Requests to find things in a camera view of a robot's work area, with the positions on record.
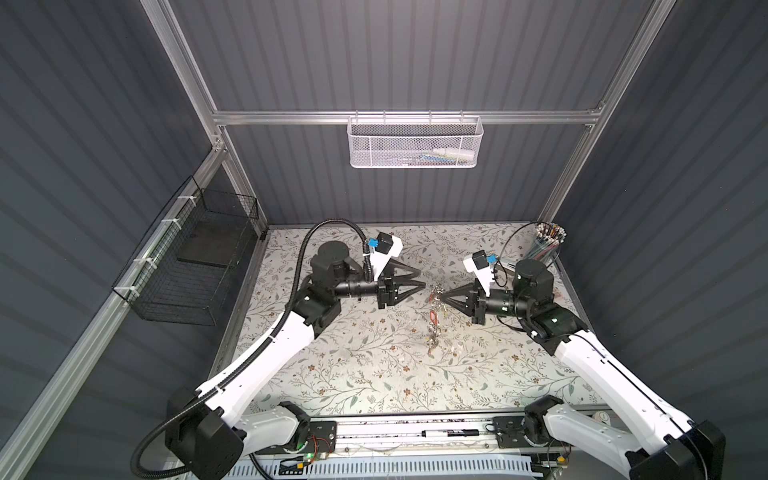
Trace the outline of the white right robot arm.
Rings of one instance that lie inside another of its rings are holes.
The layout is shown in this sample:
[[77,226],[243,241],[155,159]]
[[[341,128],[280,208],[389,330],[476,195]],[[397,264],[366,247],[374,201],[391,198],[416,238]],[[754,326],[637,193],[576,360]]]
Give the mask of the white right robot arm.
[[721,479],[726,438],[710,421],[695,422],[621,364],[587,324],[554,300],[551,285],[521,281],[512,290],[478,281],[449,290],[441,301],[474,322],[514,317],[549,355],[575,371],[623,422],[606,425],[547,394],[525,408],[529,444],[574,446],[627,479]]

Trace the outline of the large metal keyring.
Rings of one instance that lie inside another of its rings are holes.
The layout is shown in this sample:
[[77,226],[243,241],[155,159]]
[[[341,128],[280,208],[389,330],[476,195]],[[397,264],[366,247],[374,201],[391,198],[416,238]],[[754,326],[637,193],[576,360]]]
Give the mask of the large metal keyring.
[[428,322],[428,336],[426,340],[428,354],[432,355],[433,351],[439,346],[440,336],[442,333],[442,326],[440,323],[441,312],[443,311],[443,303],[440,299],[443,290],[441,287],[433,287],[430,291],[426,305],[428,309],[427,322]]

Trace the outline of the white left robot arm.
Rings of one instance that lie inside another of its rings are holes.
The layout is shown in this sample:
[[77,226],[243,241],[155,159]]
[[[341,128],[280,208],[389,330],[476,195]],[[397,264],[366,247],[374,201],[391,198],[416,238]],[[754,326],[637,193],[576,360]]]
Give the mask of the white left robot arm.
[[258,342],[195,393],[174,396],[176,417],[165,445],[199,479],[221,479],[249,454],[277,447],[301,451],[311,445],[310,417],[290,401],[249,416],[246,410],[262,388],[298,352],[339,316],[344,298],[373,296],[379,308],[394,306],[424,289],[420,270],[391,260],[380,276],[365,280],[349,259],[317,263],[299,285],[287,309]]

